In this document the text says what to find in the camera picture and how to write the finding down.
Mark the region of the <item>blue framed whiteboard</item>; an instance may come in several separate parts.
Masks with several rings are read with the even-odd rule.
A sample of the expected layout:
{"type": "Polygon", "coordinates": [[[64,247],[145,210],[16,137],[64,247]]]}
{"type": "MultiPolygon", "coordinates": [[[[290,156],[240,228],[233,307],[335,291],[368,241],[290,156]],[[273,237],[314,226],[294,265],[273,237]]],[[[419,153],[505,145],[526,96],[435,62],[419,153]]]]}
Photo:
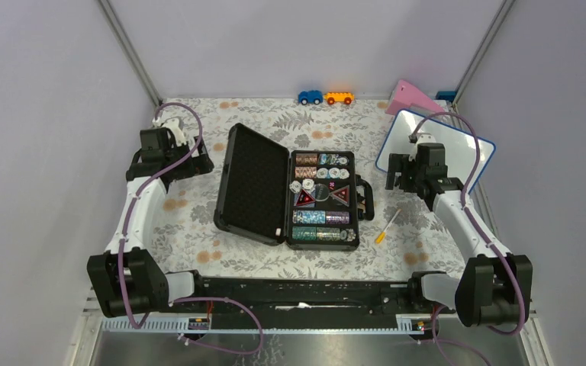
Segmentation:
{"type": "MultiPolygon", "coordinates": [[[[411,144],[408,137],[422,120],[423,115],[415,111],[402,109],[396,114],[375,160],[378,170],[388,171],[388,157],[391,153],[410,155],[417,151],[416,145],[411,144]]],[[[431,133],[437,143],[445,146],[450,177],[465,182],[470,171],[475,172],[468,186],[468,191],[472,192],[495,153],[495,144],[481,137],[475,139],[471,133],[435,118],[424,122],[418,133],[431,133]]]]}

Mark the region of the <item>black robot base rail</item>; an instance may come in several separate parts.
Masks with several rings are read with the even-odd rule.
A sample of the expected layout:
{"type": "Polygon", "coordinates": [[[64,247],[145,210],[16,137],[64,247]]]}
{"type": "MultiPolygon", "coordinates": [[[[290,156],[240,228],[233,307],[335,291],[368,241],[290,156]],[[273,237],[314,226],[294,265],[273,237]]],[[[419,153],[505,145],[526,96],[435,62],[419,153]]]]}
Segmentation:
{"type": "Polygon", "coordinates": [[[212,328],[389,330],[398,316],[427,319],[436,304],[409,282],[320,281],[195,276],[194,293],[165,313],[211,316],[212,328]]]}

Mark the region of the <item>white orange whiteboard marker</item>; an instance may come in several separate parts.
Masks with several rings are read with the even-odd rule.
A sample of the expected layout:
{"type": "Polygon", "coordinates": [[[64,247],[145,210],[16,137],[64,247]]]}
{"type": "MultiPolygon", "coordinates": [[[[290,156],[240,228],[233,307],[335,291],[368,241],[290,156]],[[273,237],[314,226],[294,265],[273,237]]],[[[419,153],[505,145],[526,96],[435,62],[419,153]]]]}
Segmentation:
{"type": "Polygon", "coordinates": [[[391,226],[394,224],[395,220],[397,219],[397,217],[399,216],[400,212],[402,211],[401,208],[397,209],[394,212],[394,215],[392,216],[392,218],[387,222],[386,226],[384,227],[384,229],[379,233],[379,235],[377,236],[377,238],[375,239],[375,244],[380,244],[382,243],[382,241],[385,239],[385,237],[387,236],[388,231],[390,230],[391,226]]]}

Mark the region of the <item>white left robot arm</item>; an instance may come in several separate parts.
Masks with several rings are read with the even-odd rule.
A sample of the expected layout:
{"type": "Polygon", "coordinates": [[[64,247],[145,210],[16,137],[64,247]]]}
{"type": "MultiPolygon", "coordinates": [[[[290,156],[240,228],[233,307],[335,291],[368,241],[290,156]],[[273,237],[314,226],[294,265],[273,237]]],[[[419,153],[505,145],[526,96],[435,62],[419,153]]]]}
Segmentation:
{"type": "Polygon", "coordinates": [[[167,307],[174,293],[169,277],[147,249],[155,216],[171,183],[208,174],[213,168],[201,136],[185,143],[169,127],[140,131],[140,148],[125,175],[127,196],[118,226],[105,251],[87,262],[104,316],[132,317],[167,307]]]}

